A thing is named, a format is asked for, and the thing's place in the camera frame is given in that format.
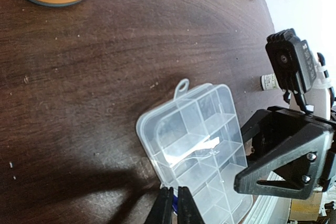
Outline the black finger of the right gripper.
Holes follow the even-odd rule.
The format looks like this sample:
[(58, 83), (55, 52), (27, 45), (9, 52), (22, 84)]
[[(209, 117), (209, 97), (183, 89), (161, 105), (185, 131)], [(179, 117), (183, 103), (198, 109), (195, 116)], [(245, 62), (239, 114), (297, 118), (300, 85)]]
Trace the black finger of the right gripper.
[(308, 199), (335, 183), (335, 117), (330, 120), (272, 106), (256, 111), (240, 129), (254, 152), (235, 176), (240, 194)]

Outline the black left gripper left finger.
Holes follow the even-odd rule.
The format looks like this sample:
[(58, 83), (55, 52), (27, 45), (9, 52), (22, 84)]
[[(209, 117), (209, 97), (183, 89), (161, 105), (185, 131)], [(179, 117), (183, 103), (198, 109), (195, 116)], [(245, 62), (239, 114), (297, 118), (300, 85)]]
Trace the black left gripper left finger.
[(162, 187), (144, 224), (171, 224), (173, 197), (173, 187)]

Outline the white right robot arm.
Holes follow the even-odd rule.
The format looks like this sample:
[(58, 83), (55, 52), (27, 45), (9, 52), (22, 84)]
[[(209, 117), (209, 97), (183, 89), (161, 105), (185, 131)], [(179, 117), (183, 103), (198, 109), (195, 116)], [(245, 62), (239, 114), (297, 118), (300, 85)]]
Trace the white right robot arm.
[(255, 151), (234, 180), (237, 193), (291, 199), (289, 219), (304, 223), (335, 201), (328, 196), (335, 184), (334, 92), (322, 54), (314, 64), (317, 77), (306, 94), (313, 113), (299, 112), (295, 103), (258, 110), (241, 128)]

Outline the clear plastic pill organizer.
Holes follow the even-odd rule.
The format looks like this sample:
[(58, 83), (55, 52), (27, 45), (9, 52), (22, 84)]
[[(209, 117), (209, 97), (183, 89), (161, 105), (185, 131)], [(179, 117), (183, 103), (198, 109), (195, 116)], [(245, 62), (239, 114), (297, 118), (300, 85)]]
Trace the clear plastic pill organizer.
[(173, 99), (142, 114), (139, 140), (164, 187), (188, 187), (206, 223), (239, 223), (253, 198), (234, 190), (247, 167), (234, 100), (225, 84), (189, 88), (181, 80)]

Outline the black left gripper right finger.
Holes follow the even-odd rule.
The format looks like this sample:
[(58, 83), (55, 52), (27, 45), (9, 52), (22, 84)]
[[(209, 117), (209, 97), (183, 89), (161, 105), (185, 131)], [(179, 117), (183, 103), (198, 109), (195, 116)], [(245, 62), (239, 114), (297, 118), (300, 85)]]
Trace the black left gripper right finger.
[(179, 187), (177, 209), (178, 224), (204, 224), (204, 220), (188, 187)]

